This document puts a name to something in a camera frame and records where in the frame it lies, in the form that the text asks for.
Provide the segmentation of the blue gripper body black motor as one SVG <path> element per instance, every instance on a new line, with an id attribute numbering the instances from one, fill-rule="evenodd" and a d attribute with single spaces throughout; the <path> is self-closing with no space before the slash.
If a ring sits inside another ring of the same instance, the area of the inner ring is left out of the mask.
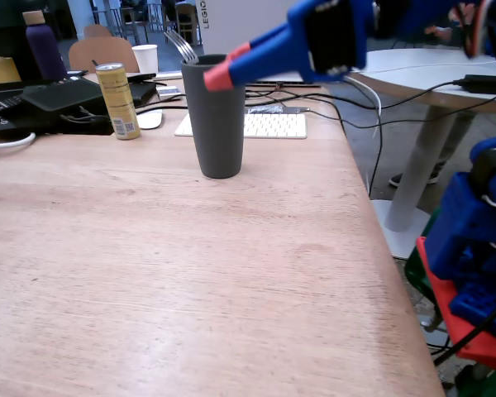
<path id="1" fill-rule="evenodd" d="M 375 30 L 371 1 L 301 1 L 289 9 L 288 23 L 304 80 L 335 81 L 365 67 L 367 39 Z"/>

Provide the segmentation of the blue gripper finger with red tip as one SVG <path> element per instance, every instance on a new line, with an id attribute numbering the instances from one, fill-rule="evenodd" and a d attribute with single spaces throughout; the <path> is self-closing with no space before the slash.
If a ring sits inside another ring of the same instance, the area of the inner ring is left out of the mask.
<path id="1" fill-rule="evenodd" d="M 294 55 L 294 32 L 288 23 L 277 26 L 234 49 L 228 61 L 290 61 Z"/>
<path id="2" fill-rule="evenodd" d="M 204 73 L 209 91 L 225 91 L 278 74 L 308 76 L 308 42 L 304 37 L 274 37 L 258 45 L 246 42 L 227 54 L 219 65 Z"/>

